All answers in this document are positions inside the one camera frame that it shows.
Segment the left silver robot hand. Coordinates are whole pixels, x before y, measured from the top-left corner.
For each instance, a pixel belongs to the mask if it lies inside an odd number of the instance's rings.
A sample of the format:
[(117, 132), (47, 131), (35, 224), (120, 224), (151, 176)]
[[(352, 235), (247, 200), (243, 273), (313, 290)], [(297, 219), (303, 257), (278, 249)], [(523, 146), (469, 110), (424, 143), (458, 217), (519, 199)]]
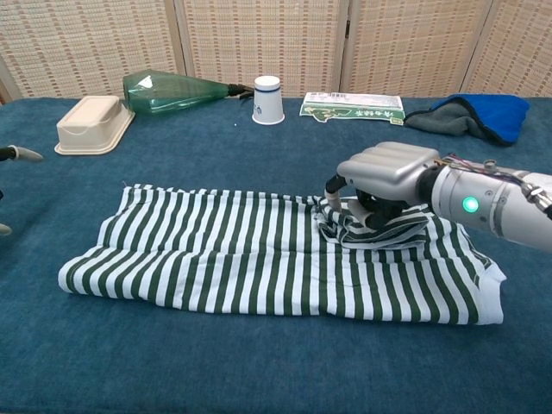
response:
[(43, 156), (31, 149), (9, 145), (1, 148), (1, 161), (26, 160), (30, 162), (42, 162)]

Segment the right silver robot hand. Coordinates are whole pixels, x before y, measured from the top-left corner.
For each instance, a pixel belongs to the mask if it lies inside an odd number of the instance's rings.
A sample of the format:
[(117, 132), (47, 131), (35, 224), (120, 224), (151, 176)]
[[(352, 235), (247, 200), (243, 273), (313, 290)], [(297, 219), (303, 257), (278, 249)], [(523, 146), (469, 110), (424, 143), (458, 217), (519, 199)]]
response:
[(341, 162), (326, 182), (329, 206), (342, 210), (339, 191), (350, 185), (356, 199), (349, 210), (369, 229), (381, 229), (410, 207), (427, 202), (421, 177), (436, 168), (437, 150), (396, 141), (384, 141)]

